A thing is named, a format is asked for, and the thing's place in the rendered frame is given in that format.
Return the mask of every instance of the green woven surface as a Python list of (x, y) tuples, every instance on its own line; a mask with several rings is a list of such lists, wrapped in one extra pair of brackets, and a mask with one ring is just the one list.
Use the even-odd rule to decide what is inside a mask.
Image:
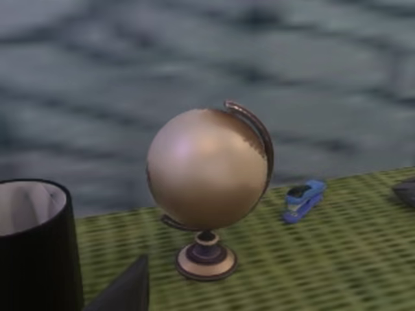
[(415, 168), (328, 181), (324, 201), (296, 225), (280, 220), (286, 188), (220, 236), (239, 256), (221, 282), (174, 269), (191, 233), (159, 223), (154, 208), (77, 220), (89, 301), (138, 255), (150, 257), (152, 311), (415, 310), (415, 210), (390, 186)]

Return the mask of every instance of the gray wall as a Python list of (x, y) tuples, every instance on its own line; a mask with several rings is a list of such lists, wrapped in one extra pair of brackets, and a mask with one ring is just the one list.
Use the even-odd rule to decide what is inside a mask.
[(273, 183), (415, 165), (415, 1), (0, 2), (0, 176), (77, 215), (152, 205), (147, 148), (232, 98), (268, 126)]

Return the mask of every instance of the woven mat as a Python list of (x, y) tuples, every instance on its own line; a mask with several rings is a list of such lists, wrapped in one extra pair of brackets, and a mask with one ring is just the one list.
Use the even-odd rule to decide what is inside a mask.
[(229, 279), (199, 283), (174, 269), (192, 233), (144, 208), (77, 220), (87, 301), (138, 255), (150, 257), (152, 311), (415, 310), (415, 210), (390, 186), (415, 168), (328, 181), (324, 201), (296, 225), (280, 220), (287, 188), (220, 230), (239, 256)]

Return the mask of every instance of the black cup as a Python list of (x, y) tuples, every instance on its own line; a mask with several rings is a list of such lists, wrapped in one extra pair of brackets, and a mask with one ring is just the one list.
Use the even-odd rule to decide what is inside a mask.
[(81, 311), (69, 191), (52, 181), (0, 182), (0, 309)]

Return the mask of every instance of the desk globe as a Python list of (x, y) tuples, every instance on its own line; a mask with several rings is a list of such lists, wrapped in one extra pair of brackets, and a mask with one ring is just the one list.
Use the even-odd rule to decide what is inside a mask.
[(263, 123), (246, 108), (225, 101), (225, 110), (194, 109), (171, 119), (147, 156), (147, 181), (176, 229), (198, 232), (176, 256), (176, 268), (197, 281), (232, 274), (237, 256), (212, 230), (244, 218), (264, 195), (274, 169), (274, 150)]

